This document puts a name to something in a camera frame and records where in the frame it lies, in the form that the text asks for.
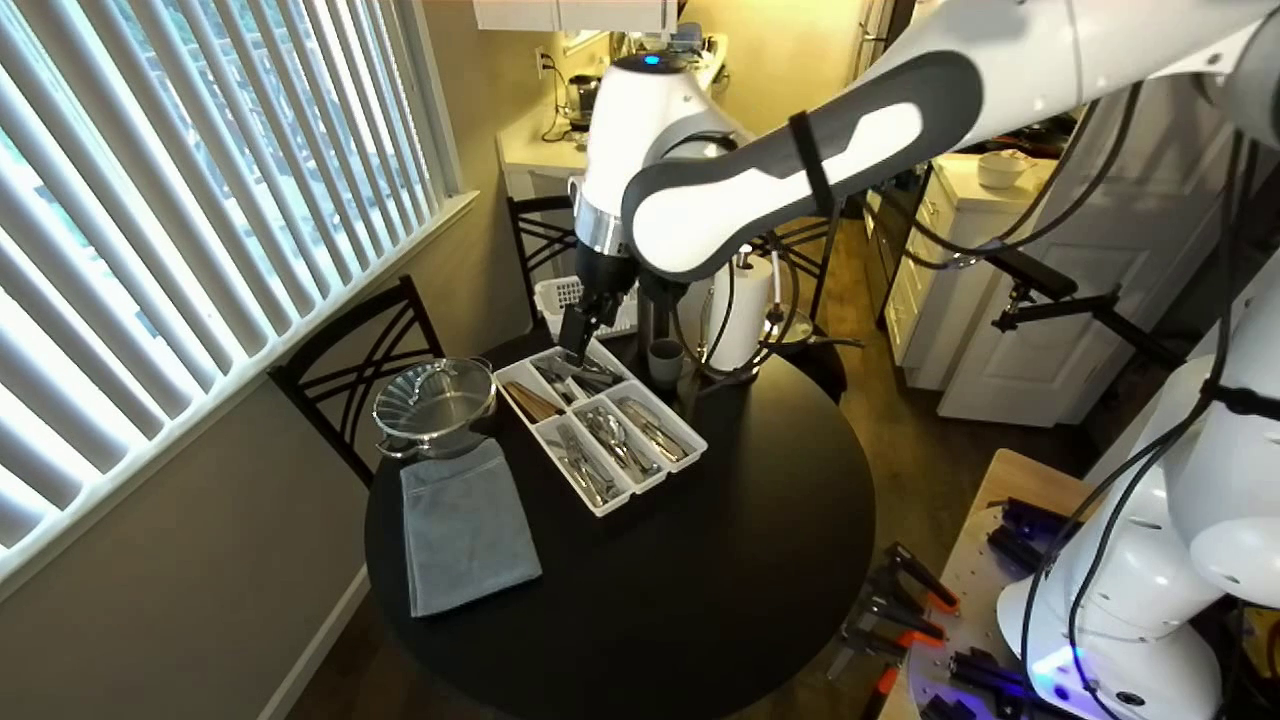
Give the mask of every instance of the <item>cutlery tray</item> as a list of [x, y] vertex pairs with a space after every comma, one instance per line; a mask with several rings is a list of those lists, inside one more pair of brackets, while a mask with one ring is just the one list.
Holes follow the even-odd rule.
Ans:
[[598, 339], [590, 373], [550, 348], [505, 365], [496, 382], [598, 516], [626, 509], [709, 450], [709, 441]]

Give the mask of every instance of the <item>black chair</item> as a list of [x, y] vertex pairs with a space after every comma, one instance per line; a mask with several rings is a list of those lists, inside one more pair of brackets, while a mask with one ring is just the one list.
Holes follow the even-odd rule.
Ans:
[[533, 274], [555, 255], [578, 247], [571, 194], [533, 194], [533, 198], [508, 194], [508, 214], [514, 214], [516, 255], [522, 255], [524, 303], [533, 322], [539, 322], [539, 312], [533, 303]]
[[307, 334], [281, 368], [274, 368], [274, 381], [327, 446], [345, 456], [365, 488], [371, 488], [378, 465], [361, 456], [361, 428], [371, 428], [369, 399], [383, 376], [430, 355], [445, 355], [440, 334], [416, 284], [401, 274], [393, 286], [345, 306]]
[[830, 339], [816, 329], [821, 298], [830, 286], [830, 268], [833, 268], [837, 219], [799, 214], [799, 219], [767, 233], [765, 241], [767, 241], [767, 247], [775, 247], [775, 255], [794, 271], [794, 284], [799, 284], [799, 278], [813, 284], [809, 318], [813, 318], [816, 334], [804, 343], [786, 343], [780, 355], [794, 360], [804, 376], [813, 376], [840, 402], [849, 376], [845, 376], [837, 339]]

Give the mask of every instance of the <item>gray placemat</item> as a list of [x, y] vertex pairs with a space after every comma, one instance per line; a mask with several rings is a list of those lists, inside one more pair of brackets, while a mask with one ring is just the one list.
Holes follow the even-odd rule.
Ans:
[[496, 441], [407, 465], [401, 488], [411, 615], [438, 615], [543, 572]]

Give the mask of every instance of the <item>window blinds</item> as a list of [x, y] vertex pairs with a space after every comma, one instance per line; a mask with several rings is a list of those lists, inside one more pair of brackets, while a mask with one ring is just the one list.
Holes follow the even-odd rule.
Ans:
[[0, 572], [445, 202], [411, 0], [0, 0]]

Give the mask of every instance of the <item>black cable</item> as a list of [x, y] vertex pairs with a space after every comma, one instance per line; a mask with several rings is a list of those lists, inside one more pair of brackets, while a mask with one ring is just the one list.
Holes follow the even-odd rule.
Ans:
[[910, 244], [906, 244], [906, 260], [931, 268], [931, 271], [963, 268], [963, 260], [929, 260], [929, 255], [912, 251]]
[[775, 260], [780, 260], [780, 263], [787, 268], [787, 274], [794, 274], [787, 317], [786, 317], [786, 322], [775, 329], [775, 334], [758, 348], [758, 355], [750, 360], [750, 368], [754, 368], [754, 365], [765, 365], [765, 360], [787, 339], [787, 333], [794, 333], [794, 322], [795, 322], [795, 306], [799, 306], [799, 268], [787, 263], [780, 251], [775, 251]]
[[691, 343], [687, 343], [687, 334], [684, 334], [680, 306], [674, 306], [674, 322], [675, 322], [675, 339], [680, 339], [684, 355], [701, 368], [701, 355], [691, 350]]
[[[786, 322], [780, 322], [775, 334], [787, 334], [787, 333], [794, 333], [794, 318], [795, 318], [795, 303], [799, 303], [799, 271], [795, 271], [795, 263], [787, 263], [787, 260], [780, 260], [780, 263], [794, 271], [794, 312], [786, 317]], [[771, 348], [767, 339], [762, 339], [758, 350], [754, 350], [739, 368], [720, 373], [720, 368], [706, 365], [706, 373], [709, 373], [712, 381], [736, 381], [736, 376], [762, 368], [771, 350], [775, 350], [775, 348]]]
[[957, 241], [940, 236], [936, 227], [919, 222], [919, 214], [918, 214], [912, 208], [906, 208], [895, 194], [885, 194], [885, 190], [881, 190], [881, 198], [890, 198], [895, 210], [912, 214], [912, 227], [918, 227], [919, 236], [929, 236], [931, 244], [957, 251], [959, 260], [963, 260], [963, 255], [986, 260], [986, 255], [994, 255], [994, 251], [1001, 251], [1001, 247], [1028, 247], [1028, 244], [1043, 241], [1049, 233], [1057, 233], [1063, 219], [1071, 219], [1071, 214], [1093, 198], [1093, 190], [1107, 180], [1107, 170], [1118, 167], [1118, 160], [1121, 160], [1121, 153], [1125, 153], [1125, 145], [1130, 145], [1139, 93], [1146, 93], [1146, 82], [1130, 86], [1130, 99], [1125, 99], [1118, 137], [1114, 137], [1101, 167], [1093, 170], [1093, 180], [1078, 190], [1078, 198], [1071, 198], [1060, 214], [1052, 214], [1049, 222], [1039, 222], [1039, 227], [1037, 227], [1031, 236], [1026, 236], [1026, 241], [1011, 241], [1011, 244], [1007, 244], [1007, 236], [1018, 236], [1019, 222], [1037, 210], [1037, 202], [1049, 194], [1049, 186], [1057, 185], [1057, 177], [1063, 170], [1063, 162], [1078, 154], [1079, 145], [1069, 145], [1069, 153], [1060, 154], [1060, 162], [1052, 167], [1052, 177], [1039, 185], [1039, 190], [1037, 190], [1037, 198], [1026, 208], [1026, 214], [1011, 219], [1011, 227], [980, 241], [977, 247], [973, 247], [973, 244], [957, 244]]
[[[1212, 373], [1208, 373], [1208, 386], [1220, 382], [1223, 368], [1228, 368], [1228, 350], [1232, 350], [1232, 286], [1237, 286], [1237, 227], [1239, 227], [1239, 214], [1246, 214], [1246, 198], [1248, 198], [1248, 186], [1251, 186], [1251, 170], [1258, 170], [1258, 147], [1248, 145], [1248, 154], [1246, 154], [1246, 170], [1239, 170], [1239, 154], [1246, 154], [1246, 137], [1237, 133], [1232, 141], [1232, 160], [1228, 160], [1228, 177], [1223, 177], [1223, 208], [1220, 208], [1220, 329], [1215, 329], [1215, 355], [1212, 355]], [[1087, 670], [1086, 670], [1086, 658], [1079, 658], [1079, 608], [1086, 608], [1086, 594], [1101, 572], [1101, 559], [1118, 536], [1118, 522], [1134, 500], [1134, 492], [1139, 488], [1139, 478], [1155, 468], [1155, 461], [1208, 413], [1208, 397], [1202, 397], [1191, 402], [1191, 413], [1174, 423], [1169, 430], [1162, 430], [1147, 446], [1139, 446], [1136, 456], [1130, 456], [1118, 470], [1107, 470], [1107, 478], [1101, 488], [1093, 488], [1086, 496], [1086, 504], [1071, 513], [1071, 521], [1086, 516], [1087, 504], [1095, 504], [1136, 461], [1139, 461], [1139, 470], [1134, 470], [1134, 478], [1125, 484], [1125, 492], [1118, 496], [1114, 504], [1114, 516], [1103, 521], [1103, 531], [1101, 531], [1101, 542], [1087, 559], [1087, 572], [1086, 578], [1078, 584], [1078, 594], [1069, 603], [1069, 648], [1071, 648], [1071, 667], [1078, 667], [1078, 680], [1079, 687], [1095, 700], [1095, 709], [1103, 709], [1107, 715], [1118, 715], [1093, 687]], [[1026, 603], [1026, 625], [1019, 625], [1019, 664], [1028, 670], [1028, 631], [1031, 631], [1031, 608], [1037, 608], [1037, 593], [1039, 593], [1039, 575], [1052, 566], [1057, 552], [1043, 555], [1043, 566], [1031, 575], [1028, 584], [1028, 603]]]
[[736, 260], [728, 260], [728, 268], [726, 268], [726, 317], [720, 317], [715, 339], [706, 350], [709, 360], [720, 350], [720, 339], [726, 339], [726, 329], [733, 317], [733, 298], [736, 298]]

